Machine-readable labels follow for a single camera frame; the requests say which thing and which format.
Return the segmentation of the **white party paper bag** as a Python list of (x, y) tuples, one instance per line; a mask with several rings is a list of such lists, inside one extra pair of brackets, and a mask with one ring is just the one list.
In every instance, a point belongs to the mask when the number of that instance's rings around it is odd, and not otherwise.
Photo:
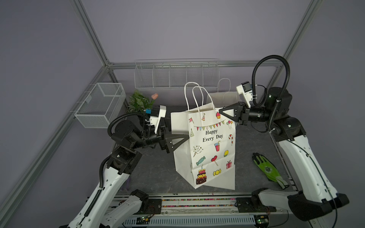
[(205, 186), (235, 190), (235, 165), (227, 172), (220, 174), (216, 179), (208, 182)]

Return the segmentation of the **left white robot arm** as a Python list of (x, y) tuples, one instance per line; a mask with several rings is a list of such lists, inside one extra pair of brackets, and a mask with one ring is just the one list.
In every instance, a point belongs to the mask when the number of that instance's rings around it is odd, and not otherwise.
[(68, 228), (118, 228), (138, 212), (149, 211), (148, 194), (134, 190), (128, 198), (111, 212), (108, 208), (122, 185), (128, 180), (142, 154), (138, 148), (160, 144), (168, 153), (174, 152), (189, 139), (185, 134), (147, 136), (129, 120), (118, 120), (110, 124), (108, 134), (118, 147), (105, 158), (99, 167), (99, 183), (77, 216), (66, 225)]

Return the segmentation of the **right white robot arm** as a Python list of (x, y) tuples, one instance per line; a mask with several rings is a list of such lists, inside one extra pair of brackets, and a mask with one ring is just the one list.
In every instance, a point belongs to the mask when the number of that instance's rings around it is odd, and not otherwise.
[(325, 216), (349, 204), (349, 198), (330, 183), (311, 150), (301, 122), (289, 116), (292, 95), (285, 88), (272, 87), (262, 106), (251, 105), (256, 96), (250, 83), (237, 86), (244, 101), (231, 104), (219, 113), (240, 125), (265, 123), (277, 151), (292, 168), (299, 189), (293, 192), (259, 189), (252, 200), (267, 207), (285, 209), (302, 221)]

